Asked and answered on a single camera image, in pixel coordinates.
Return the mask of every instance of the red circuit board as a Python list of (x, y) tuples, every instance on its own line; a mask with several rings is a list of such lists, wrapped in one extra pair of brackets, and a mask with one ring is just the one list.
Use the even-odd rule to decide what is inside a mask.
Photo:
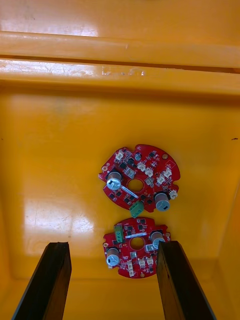
[[(140, 160), (136, 160), (136, 154), (141, 155)], [(145, 166), (146, 170), (150, 171), (151, 176), (150, 174), (146, 174), (146, 170), (142, 171), (138, 168), (140, 163)], [(167, 170), (171, 172), (169, 177), (164, 176)], [(177, 193), (179, 190), (179, 187), (174, 184), (174, 181), (180, 179), (178, 165), (168, 153), (151, 145), (138, 144), (134, 151), (130, 151), (127, 147), (118, 149), (102, 166), (102, 173), (98, 176), (101, 180), (107, 182), (108, 175), (112, 171), (117, 171), (121, 174), (121, 185), (127, 189), (132, 179), (139, 179), (143, 183), (141, 191), (134, 191), (137, 198), (122, 188), (110, 190), (107, 185), (103, 188), (105, 194), (114, 203), (127, 210), (135, 202), (141, 201), (143, 202), (144, 209), (152, 213), (156, 208), (154, 196), (157, 193), (166, 193), (170, 200), (171, 192)], [(164, 181), (160, 184), (158, 181), (161, 177)]]
[[(115, 226), (122, 227), (123, 242), (116, 243), (115, 233), (108, 233), (104, 235), (105, 242), (103, 243), (105, 257), (107, 257), (107, 251), (110, 248), (116, 248), (119, 251), (119, 263), (113, 268), (119, 268), (119, 275), (126, 278), (142, 279), (155, 275), (157, 267), (157, 250), (151, 246), (151, 234), (154, 231), (160, 231), (165, 242), (169, 242), (171, 240), (171, 234), (167, 231), (168, 227), (165, 224), (155, 225), (154, 219), (146, 217), (137, 219), (129, 218), (115, 224)], [(131, 247), (131, 240), (136, 237), (140, 237), (144, 240), (144, 246), (139, 250)], [(144, 261), (145, 267), (140, 266), (139, 259)], [(133, 276), (130, 276), (129, 263), (132, 263)]]

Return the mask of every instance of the yellow plastic container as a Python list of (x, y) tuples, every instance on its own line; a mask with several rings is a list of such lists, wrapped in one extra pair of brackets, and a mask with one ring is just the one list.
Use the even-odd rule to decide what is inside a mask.
[(240, 319), (239, 1), (22, 1), (0, 13), (0, 318), (49, 242), (70, 245), (64, 319), (164, 319), (157, 277), (107, 268), (103, 235), (130, 216), (98, 179), (122, 147), (177, 162), (153, 214), (219, 320)]

